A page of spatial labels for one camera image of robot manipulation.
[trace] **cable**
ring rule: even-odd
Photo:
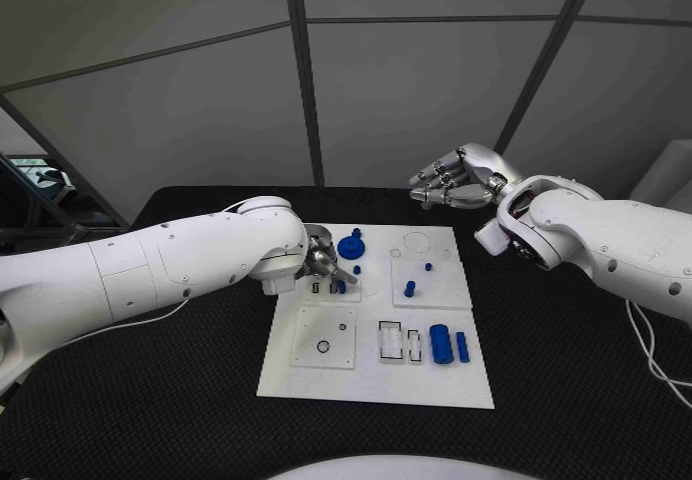
[[[243,203],[246,203],[247,201],[250,200],[250,198],[247,198],[246,200],[241,200],[238,203],[234,203],[230,207],[227,207],[223,212],[228,212],[234,207],[237,207],[238,205],[241,205]]]
[[[651,334],[651,347],[649,347],[649,349],[646,348],[645,339],[642,337],[642,333],[639,331],[638,324],[635,323],[635,317],[632,315],[631,303],[632,303],[632,305],[635,305],[635,307],[638,309],[638,312],[642,315],[642,319],[645,320],[646,325],[649,327],[649,334]],[[677,383],[685,384],[685,382],[680,382],[678,380],[671,380],[668,378],[668,375],[664,372],[664,369],[661,368],[659,364],[656,363],[656,360],[654,359],[656,337],[655,337],[655,334],[654,334],[654,327],[652,327],[652,324],[649,322],[649,318],[646,318],[646,315],[642,312],[642,309],[639,308],[639,305],[636,303],[626,300],[625,301],[625,307],[628,309],[628,316],[631,317],[632,328],[635,329],[635,333],[638,334],[639,344],[642,345],[642,350],[645,351],[645,354],[646,354],[648,359],[649,359],[649,369],[652,370],[652,373],[654,373],[655,377],[662,379],[667,382],[668,386],[671,387],[671,390],[678,395],[678,398],[681,399],[682,403],[685,403],[685,405],[692,409],[692,403],[690,403],[688,399],[684,397],[681,391],[678,390],[678,387],[675,386]]]
[[[84,340],[86,338],[93,337],[94,335],[99,335],[100,333],[109,332],[110,330],[117,330],[119,328],[126,328],[126,327],[135,327],[137,325],[145,325],[146,323],[158,322],[159,320],[163,320],[165,318],[169,318],[188,304],[189,300],[186,300],[166,315],[162,315],[158,318],[152,318],[149,320],[143,320],[142,322],[133,322],[133,323],[125,323],[123,325],[114,325],[113,327],[103,328],[101,330],[97,330],[96,332],[88,333],[87,335],[83,335],[81,337],[74,338],[70,342],[65,342],[63,346],[65,347],[67,345],[78,342],[80,340]]]

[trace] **black mat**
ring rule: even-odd
[[[276,298],[244,280],[163,322],[45,358],[0,416],[0,470],[266,478],[334,457],[401,453],[545,479],[691,478],[692,411],[649,374],[623,301],[574,266],[544,272],[485,253],[473,232],[492,209],[426,212],[398,190],[188,187],[155,195],[136,228],[259,194],[290,199],[306,222],[455,227],[496,410],[257,398]],[[652,317],[661,363],[681,377],[692,334]]]

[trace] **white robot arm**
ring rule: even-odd
[[[466,175],[476,184],[460,186]],[[479,208],[498,203],[476,232],[492,255],[514,248],[541,268],[580,266],[596,285],[692,323],[692,215],[631,200],[605,200],[574,180],[524,178],[488,148],[468,144],[410,180],[411,198]]]
[[[0,392],[39,358],[87,332],[240,282],[267,295],[296,278],[332,276],[329,231],[292,204],[256,197],[238,213],[185,218],[117,237],[0,258]]]

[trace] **black table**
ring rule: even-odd
[[[264,478],[329,458],[401,453],[547,479],[691,478],[692,411],[649,374],[622,299],[571,265],[544,272],[514,254],[491,257],[473,239],[491,208],[426,212],[403,190],[176,187],[133,228],[254,195],[286,197],[306,222],[455,227],[496,410],[256,397],[276,298],[244,280],[171,319],[48,355],[0,416],[2,471]],[[692,334],[652,319],[680,378]]]

